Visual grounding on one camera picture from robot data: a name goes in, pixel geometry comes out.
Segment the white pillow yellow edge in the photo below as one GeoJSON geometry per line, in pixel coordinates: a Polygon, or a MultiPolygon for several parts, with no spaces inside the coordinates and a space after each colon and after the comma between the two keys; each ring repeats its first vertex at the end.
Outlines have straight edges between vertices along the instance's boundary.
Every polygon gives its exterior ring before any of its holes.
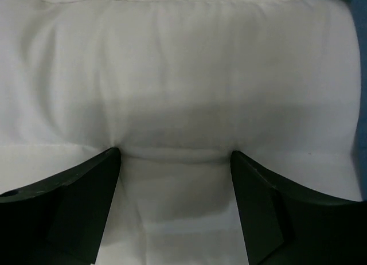
{"type": "Polygon", "coordinates": [[[247,264],[228,157],[362,199],[344,0],[1,0],[1,192],[109,147],[98,264],[247,264]]]}

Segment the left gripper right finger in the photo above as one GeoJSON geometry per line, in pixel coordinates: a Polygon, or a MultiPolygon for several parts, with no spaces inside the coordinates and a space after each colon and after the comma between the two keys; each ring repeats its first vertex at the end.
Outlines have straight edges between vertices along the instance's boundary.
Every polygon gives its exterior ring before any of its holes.
{"type": "Polygon", "coordinates": [[[230,166],[250,264],[366,263],[366,202],[309,189],[240,151],[230,166]]]}

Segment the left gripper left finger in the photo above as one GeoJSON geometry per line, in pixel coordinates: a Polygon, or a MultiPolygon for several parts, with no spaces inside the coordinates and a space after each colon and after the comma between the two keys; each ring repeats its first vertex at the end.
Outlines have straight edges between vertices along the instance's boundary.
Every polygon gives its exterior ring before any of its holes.
{"type": "Polygon", "coordinates": [[[1,264],[95,264],[120,173],[112,147],[1,194],[1,264]]]}

